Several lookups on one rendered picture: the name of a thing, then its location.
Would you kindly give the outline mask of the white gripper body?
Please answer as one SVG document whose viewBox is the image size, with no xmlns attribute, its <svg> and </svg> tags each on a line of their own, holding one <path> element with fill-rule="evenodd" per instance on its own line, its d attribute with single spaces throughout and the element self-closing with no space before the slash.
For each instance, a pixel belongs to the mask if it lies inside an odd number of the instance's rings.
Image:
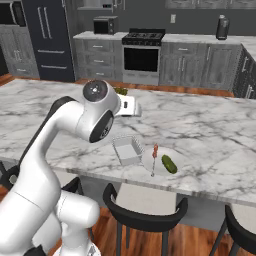
<svg viewBox="0 0 256 256">
<path fill-rule="evenodd" d="M 135 97 L 129 98 L 128 109 L 131 116 L 140 117 L 142 115 L 141 105 Z"/>
</svg>

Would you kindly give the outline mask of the clear tupperware container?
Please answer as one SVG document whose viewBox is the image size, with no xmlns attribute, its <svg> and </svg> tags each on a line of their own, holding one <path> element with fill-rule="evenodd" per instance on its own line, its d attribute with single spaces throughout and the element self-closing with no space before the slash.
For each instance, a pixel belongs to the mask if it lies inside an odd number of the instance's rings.
<svg viewBox="0 0 256 256">
<path fill-rule="evenodd" d="M 112 140 L 112 146 L 122 166 L 139 164 L 144 149 L 135 136 L 120 136 Z"/>
</svg>

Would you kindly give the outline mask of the kebab skewer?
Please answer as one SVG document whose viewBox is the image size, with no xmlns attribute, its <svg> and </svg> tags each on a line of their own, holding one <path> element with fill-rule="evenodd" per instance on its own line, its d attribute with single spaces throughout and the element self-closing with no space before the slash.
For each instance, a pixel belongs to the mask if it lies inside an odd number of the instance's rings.
<svg viewBox="0 0 256 256">
<path fill-rule="evenodd" d="M 152 153 L 153 164 L 152 164 L 151 177 L 154 177 L 154 169 L 155 169 L 155 162 L 156 162 L 157 154 L 158 154 L 158 144 L 155 143 L 154 148 L 153 148 L 153 153 Z"/>
</svg>

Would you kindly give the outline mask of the green cucumber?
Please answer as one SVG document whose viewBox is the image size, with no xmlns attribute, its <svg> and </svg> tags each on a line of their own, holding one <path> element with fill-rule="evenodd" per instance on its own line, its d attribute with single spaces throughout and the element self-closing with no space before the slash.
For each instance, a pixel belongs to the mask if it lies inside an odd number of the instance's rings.
<svg viewBox="0 0 256 256">
<path fill-rule="evenodd" d="M 169 173 L 175 174 L 177 172 L 178 168 L 169 156 L 163 155 L 161 160 L 162 164 Z"/>
</svg>

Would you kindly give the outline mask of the white plate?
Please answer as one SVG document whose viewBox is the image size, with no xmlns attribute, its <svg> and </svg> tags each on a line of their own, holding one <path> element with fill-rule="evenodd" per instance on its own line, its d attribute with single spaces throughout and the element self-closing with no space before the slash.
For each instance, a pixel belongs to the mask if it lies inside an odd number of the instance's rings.
<svg viewBox="0 0 256 256">
<path fill-rule="evenodd" d="M 184 166 L 185 157 L 173 149 L 159 147 L 156 159 L 153 159 L 152 153 L 152 149 L 147 149 L 142 156 L 142 164 L 150 173 L 161 176 L 170 175 L 170 172 L 167 170 L 162 162 L 163 155 L 168 156 L 172 160 L 172 162 L 176 165 L 177 170 L 180 170 Z"/>
</svg>

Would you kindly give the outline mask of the black and silver stove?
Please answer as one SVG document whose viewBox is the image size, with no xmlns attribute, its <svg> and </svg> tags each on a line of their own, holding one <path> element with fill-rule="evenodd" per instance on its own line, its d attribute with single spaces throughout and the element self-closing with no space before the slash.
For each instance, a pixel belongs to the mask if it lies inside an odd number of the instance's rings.
<svg viewBox="0 0 256 256">
<path fill-rule="evenodd" d="M 131 28 L 122 38 L 123 82 L 159 84 L 161 41 L 164 29 Z"/>
</svg>

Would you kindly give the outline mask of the grey base cabinets run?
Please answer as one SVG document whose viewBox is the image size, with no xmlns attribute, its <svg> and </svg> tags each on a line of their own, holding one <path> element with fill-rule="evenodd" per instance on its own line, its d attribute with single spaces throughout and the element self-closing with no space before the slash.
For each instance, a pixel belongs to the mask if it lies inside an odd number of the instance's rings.
<svg viewBox="0 0 256 256">
<path fill-rule="evenodd" d="M 229 91 L 242 44 L 213 36 L 166 34 L 162 39 L 160 85 Z"/>
<path fill-rule="evenodd" d="M 27 27 L 0 25 L 0 46 L 10 74 L 31 78 L 39 77 Z"/>
<path fill-rule="evenodd" d="M 121 81 L 122 38 L 127 32 L 114 35 L 86 31 L 73 37 L 79 78 Z"/>
</svg>

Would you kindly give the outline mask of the black toaster oven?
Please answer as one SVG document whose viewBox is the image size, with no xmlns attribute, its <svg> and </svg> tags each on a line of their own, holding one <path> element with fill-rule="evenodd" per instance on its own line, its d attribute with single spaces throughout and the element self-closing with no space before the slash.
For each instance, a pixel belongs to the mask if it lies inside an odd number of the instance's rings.
<svg viewBox="0 0 256 256">
<path fill-rule="evenodd" d="M 114 35 L 118 32 L 117 16 L 98 16 L 93 19 L 94 33 Z"/>
</svg>

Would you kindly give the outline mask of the black bar stool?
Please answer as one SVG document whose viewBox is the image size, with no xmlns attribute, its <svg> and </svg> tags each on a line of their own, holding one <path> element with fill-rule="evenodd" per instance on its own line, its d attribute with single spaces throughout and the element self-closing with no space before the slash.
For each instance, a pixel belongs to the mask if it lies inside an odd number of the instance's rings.
<svg viewBox="0 0 256 256">
<path fill-rule="evenodd" d="M 82 228 L 94 239 L 92 227 L 99 217 L 98 203 L 83 193 L 79 177 L 75 177 L 62 188 L 64 200 L 59 210 L 60 220 L 68 226 Z"/>
<path fill-rule="evenodd" d="M 15 165 L 9 168 L 8 170 L 6 170 L 3 162 L 0 161 L 0 173 L 2 174 L 2 176 L 0 177 L 0 185 L 2 185 L 8 191 L 10 191 L 18 179 L 18 175 L 19 175 L 18 166 Z"/>
<path fill-rule="evenodd" d="M 256 255 L 256 208 L 238 204 L 225 206 L 225 218 L 209 256 L 214 256 L 225 231 L 233 239 L 228 256 L 236 256 L 240 248 Z"/>
<path fill-rule="evenodd" d="M 174 204 L 176 209 L 172 214 L 155 215 L 119 206 L 114 202 L 118 196 L 119 194 L 116 192 L 114 186 L 109 183 L 103 192 L 103 201 L 117 221 L 116 256 L 121 256 L 122 226 L 126 227 L 126 247 L 129 247 L 131 228 L 146 232 L 161 232 L 161 256 L 167 256 L 169 231 L 173 229 L 187 213 L 188 199 L 183 198 L 179 204 Z"/>
</svg>

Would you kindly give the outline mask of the dark blue fridge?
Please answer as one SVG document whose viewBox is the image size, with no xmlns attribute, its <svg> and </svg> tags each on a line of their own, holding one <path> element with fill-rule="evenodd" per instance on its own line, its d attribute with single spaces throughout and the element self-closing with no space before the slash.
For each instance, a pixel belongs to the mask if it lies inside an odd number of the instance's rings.
<svg viewBox="0 0 256 256">
<path fill-rule="evenodd" d="M 74 82 L 64 0 L 22 0 L 41 80 Z"/>
</svg>

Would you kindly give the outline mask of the grey range hood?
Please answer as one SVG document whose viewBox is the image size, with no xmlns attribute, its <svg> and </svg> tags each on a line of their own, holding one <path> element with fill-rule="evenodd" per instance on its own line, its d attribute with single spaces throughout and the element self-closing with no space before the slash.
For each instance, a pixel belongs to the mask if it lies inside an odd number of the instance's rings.
<svg viewBox="0 0 256 256">
<path fill-rule="evenodd" d="M 81 0 L 80 10 L 111 10 L 125 8 L 126 0 Z"/>
</svg>

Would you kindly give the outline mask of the dark corner cabinets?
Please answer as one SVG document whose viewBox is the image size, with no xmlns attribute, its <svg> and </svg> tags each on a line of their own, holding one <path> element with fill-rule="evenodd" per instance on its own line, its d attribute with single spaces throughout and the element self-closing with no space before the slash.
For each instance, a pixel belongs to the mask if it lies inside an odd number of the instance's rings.
<svg viewBox="0 0 256 256">
<path fill-rule="evenodd" d="M 232 92 L 236 98 L 256 100 L 256 61 L 242 47 Z"/>
</svg>

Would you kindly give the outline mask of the dark grey kettle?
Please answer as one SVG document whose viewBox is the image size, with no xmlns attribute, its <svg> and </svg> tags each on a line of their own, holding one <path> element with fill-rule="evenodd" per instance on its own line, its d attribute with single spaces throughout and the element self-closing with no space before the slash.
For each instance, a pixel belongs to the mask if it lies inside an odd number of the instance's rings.
<svg viewBox="0 0 256 256">
<path fill-rule="evenodd" d="M 216 38 L 226 40 L 229 31 L 230 21 L 225 15 L 220 15 L 217 24 Z"/>
</svg>

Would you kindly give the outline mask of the grey wall cabinets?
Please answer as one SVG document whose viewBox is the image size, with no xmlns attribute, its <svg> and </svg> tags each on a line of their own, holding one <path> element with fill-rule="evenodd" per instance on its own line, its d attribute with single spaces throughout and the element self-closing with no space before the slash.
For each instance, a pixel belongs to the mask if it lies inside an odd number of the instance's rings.
<svg viewBox="0 0 256 256">
<path fill-rule="evenodd" d="M 165 0 L 167 9 L 256 9 L 256 0 Z"/>
</svg>

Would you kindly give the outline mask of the black wall microwave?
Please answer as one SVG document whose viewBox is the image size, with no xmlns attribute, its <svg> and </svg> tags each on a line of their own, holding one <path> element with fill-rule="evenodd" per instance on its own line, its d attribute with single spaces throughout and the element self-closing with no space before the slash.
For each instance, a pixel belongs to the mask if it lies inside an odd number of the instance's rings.
<svg viewBox="0 0 256 256">
<path fill-rule="evenodd" d="M 26 26 L 22 3 L 15 0 L 0 0 L 0 25 Z"/>
</svg>

